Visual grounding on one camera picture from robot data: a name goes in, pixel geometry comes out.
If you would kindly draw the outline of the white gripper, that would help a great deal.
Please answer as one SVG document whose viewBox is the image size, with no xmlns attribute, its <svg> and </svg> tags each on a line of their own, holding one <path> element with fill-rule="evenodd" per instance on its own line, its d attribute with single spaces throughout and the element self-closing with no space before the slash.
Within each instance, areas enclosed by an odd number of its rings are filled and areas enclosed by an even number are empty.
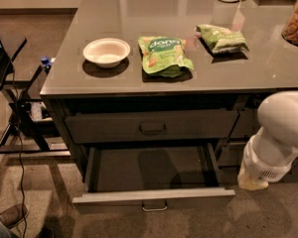
<svg viewBox="0 0 298 238">
<path fill-rule="evenodd" d="M 245 171 L 237 176 L 238 186 L 250 191 L 266 189 L 268 182 L 277 182 L 290 171 L 292 162 L 291 147 L 252 136 L 243 151 Z"/>
</svg>

